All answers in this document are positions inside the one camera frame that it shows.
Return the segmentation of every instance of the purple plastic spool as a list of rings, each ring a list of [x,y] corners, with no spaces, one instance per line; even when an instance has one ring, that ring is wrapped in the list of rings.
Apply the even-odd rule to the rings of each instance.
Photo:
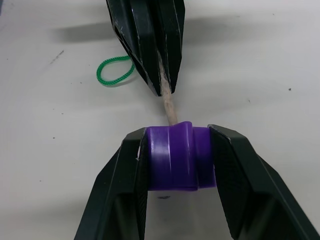
[[[149,190],[196,191],[216,186],[210,129],[185,121],[146,129]]]

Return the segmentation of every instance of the white table surface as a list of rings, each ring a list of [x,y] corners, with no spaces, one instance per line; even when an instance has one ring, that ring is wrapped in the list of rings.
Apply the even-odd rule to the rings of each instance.
[[[247,136],[320,231],[320,1],[185,7],[179,120]],[[72,240],[97,174],[125,135],[167,123],[137,72],[115,88],[96,80],[102,61],[124,54],[104,0],[4,0],[1,240]],[[146,240],[231,239],[217,189],[166,201],[157,194],[149,194]]]

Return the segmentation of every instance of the purple object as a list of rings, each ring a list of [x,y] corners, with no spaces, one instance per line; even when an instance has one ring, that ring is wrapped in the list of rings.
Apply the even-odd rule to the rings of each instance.
[[[216,186],[210,129],[185,121],[146,129],[149,190],[196,191]]]

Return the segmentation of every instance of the green cord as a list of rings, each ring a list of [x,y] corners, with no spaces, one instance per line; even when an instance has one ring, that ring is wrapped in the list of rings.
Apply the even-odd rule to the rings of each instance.
[[[129,60],[130,57],[129,56],[117,56],[117,57],[112,57],[112,58],[109,58],[105,61],[103,61],[98,69],[96,70],[96,78],[98,79],[98,81],[102,84],[102,85],[105,85],[105,86],[111,86],[111,85],[115,85],[115,84],[118,84],[120,83],[121,81],[125,80],[127,77],[129,77],[132,72],[135,70],[135,65],[134,63],[132,63],[131,65],[131,68],[130,70],[124,74],[123,76],[121,77],[118,77],[116,80],[111,80],[111,81],[105,81],[102,77],[101,77],[101,72],[102,70],[104,69],[104,67],[112,62],[116,62],[116,61],[126,61],[126,60]]]

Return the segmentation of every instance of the dark speck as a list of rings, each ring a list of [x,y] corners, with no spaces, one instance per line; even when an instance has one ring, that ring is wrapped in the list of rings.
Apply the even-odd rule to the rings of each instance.
[[[158,196],[158,199],[168,199],[170,196]]]

